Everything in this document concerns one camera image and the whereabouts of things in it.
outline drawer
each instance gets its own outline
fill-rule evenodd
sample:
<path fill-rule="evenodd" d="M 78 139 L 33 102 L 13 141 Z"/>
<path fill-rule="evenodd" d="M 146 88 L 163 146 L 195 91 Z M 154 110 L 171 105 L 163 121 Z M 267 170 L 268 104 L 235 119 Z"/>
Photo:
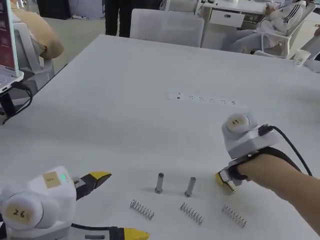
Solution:
<path fill-rule="evenodd" d="M 244 14 L 212 10 L 210 23 L 240 28 L 244 18 Z"/>

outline human hand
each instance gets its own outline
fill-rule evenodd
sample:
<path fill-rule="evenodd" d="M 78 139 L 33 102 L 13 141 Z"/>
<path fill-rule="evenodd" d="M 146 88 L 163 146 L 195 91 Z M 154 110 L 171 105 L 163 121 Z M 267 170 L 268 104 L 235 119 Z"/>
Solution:
<path fill-rule="evenodd" d="M 275 8 L 270 7 L 269 5 L 267 5 L 267 6 L 265 7 L 264 14 L 265 14 L 266 16 L 268 16 L 268 15 L 270 15 L 272 12 L 274 12 L 275 10 L 276 10 Z"/>
<path fill-rule="evenodd" d="M 320 36 L 320 26 L 319 26 L 319 28 L 317 30 L 315 30 L 314 36 L 315 37 Z"/>

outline white chair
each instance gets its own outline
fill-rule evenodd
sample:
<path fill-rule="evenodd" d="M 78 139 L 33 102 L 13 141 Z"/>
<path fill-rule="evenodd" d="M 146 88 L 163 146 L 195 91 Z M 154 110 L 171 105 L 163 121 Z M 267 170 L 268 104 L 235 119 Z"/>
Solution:
<path fill-rule="evenodd" d="M 264 55 L 268 57 L 277 57 L 282 59 L 287 59 L 289 55 L 290 48 L 295 41 L 297 34 L 299 33 L 299 30 L 302 26 L 302 23 L 306 19 L 306 17 L 314 11 L 316 8 L 315 4 L 308 4 L 308 6 L 305 8 L 304 13 L 302 15 L 301 20 L 298 22 L 298 24 L 287 33 L 286 36 L 273 34 L 273 33 L 261 33 L 261 45 L 262 50 L 256 51 L 256 55 Z M 264 36 L 275 36 L 280 39 L 280 42 L 278 45 L 276 45 L 273 48 L 264 49 Z"/>
<path fill-rule="evenodd" d="M 308 59 L 314 60 L 320 54 L 320 36 L 314 36 L 313 38 L 311 38 L 301 49 L 311 53 Z M 275 57 L 272 54 L 267 54 L 262 51 L 256 51 L 254 55 Z"/>
<path fill-rule="evenodd" d="M 34 73 L 32 79 L 40 89 L 55 75 L 53 61 L 39 57 L 24 22 L 13 23 L 13 28 L 19 68 Z"/>
<path fill-rule="evenodd" d="M 134 9 L 130 38 L 200 47 L 205 20 L 177 11 Z"/>

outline laptop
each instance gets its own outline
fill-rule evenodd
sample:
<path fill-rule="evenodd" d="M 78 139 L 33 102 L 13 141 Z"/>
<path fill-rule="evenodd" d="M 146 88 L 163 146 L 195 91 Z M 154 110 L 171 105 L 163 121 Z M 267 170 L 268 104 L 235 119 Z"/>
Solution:
<path fill-rule="evenodd" d="M 10 0 L 0 0 L 0 94 L 23 78 L 18 67 Z"/>

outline black strap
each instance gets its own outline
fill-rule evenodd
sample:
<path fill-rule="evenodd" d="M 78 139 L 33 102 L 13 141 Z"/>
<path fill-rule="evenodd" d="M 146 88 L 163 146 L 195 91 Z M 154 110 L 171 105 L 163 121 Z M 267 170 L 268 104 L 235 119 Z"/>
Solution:
<path fill-rule="evenodd" d="M 238 171 L 238 166 L 241 164 L 244 164 L 246 162 L 249 162 L 251 160 L 254 160 L 256 157 L 260 156 L 261 154 L 267 154 L 267 155 L 271 155 L 271 156 L 280 158 L 280 159 L 286 161 L 292 167 L 294 167 L 297 171 L 301 172 L 300 168 L 284 152 L 282 152 L 276 148 L 267 146 L 265 148 L 260 149 L 257 153 L 253 154 L 252 156 L 248 156 L 241 163 L 231 166 L 228 169 L 229 175 L 232 178 L 237 179 L 237 180 L 247 180 L 248 176 L 240 174 L 240 172 Z"/>

